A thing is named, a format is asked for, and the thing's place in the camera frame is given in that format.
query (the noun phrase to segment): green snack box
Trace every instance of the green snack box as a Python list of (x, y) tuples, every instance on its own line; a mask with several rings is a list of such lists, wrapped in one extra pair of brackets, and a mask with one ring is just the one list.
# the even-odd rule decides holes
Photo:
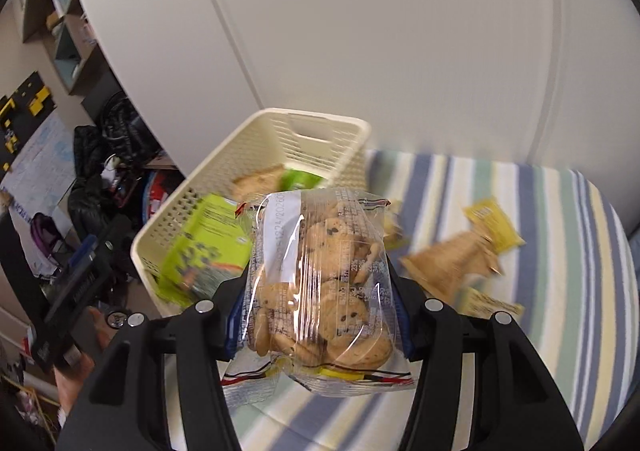
[(296, 191), (299, 189), (313, 189), (321, 181), (322, 177), (300, 171), (298, 169), (287, 169), (280, 179), (280, 191)]
[(242, 274), (252, 243), (235, 212), (235, 202), (214, 194), (196, 205), (162, 262), (159, 297), (188, 307), (210, 299), (220, 283)]

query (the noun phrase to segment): white cabinet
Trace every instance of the white cabinet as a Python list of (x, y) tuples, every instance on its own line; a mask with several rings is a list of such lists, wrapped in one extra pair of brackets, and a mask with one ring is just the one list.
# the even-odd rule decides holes
[(524, 161), (551, 0), (217, 0), (265, 106), (350, 114), (378, 145)]
[(81, 0), (105, 57), (184, 173), (258, 110), (211, 0)]
[(640, 223), (640, 19), (631, 0), (563, 0), (554, 120), (536, 164), (582, 171)]

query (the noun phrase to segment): plastic wrapper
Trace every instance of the plastic wrapper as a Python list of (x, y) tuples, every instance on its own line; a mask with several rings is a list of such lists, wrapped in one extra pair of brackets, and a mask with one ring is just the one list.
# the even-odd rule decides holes
[(242, 208), (255, 238), (230, 405), (268, 397), (283, 371), (348, 397), (412, 387), (383, 245), (386, 200), (351, 189), (273, 193)]

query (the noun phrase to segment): human hand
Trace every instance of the human hand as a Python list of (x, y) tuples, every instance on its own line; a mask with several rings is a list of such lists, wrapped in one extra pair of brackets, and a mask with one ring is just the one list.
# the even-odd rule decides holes
[[(89, 312), (94, 318), (94, 325), (98, 344), (101, 349), (105, 349), (111, 342), (113, 331), (107, 326), (100, 310), (89, 307)], [(78, 394), (82, 389), (82, 385), (86, 378), (94, 371), (94, 360), (87, 354), (81, 354), (80, 361), (70, 370), (62, 373), (58, 368), (53, 369), (56, 378), (56, 386), (58, 387), (58, 397), (60, 399), (60, 407), (66, 415), (71, 411), (71, 407), (78, 399)]]

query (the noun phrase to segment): metal screw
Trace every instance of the metal screw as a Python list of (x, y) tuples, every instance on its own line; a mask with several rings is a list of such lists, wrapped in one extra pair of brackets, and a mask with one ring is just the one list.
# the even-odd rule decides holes
[(201, 314), (204, 312), (209, 312), (213, 308), (213, 301), (209, 301), (208, 299), (203, 299), (202, 301), (198, 301), (196, 303), (196, 310)]
[(127, 321), (127, 315), (124, 312), (112, 312), (107, 317), (107, 324), (116, 330), (122, 328)]
[(145, 316), (144, 314), (131, 314), (129, 316), (129, 320), (127, 321), (127, 323), (129, 323), (129, 326), (139, 326), (142, 325), (142, 323), (145, 322)]
[(442, 301), (432, 297), (424, 302), (424, 307), (432, 312), (439, 312), (442, 310)]
[(508, 325), (509, 323), (511, 323), (511, 320), (513, 320), (513, 318), (507, 312), (497, 312), (495, 314), (495, 320), (501, 325)]

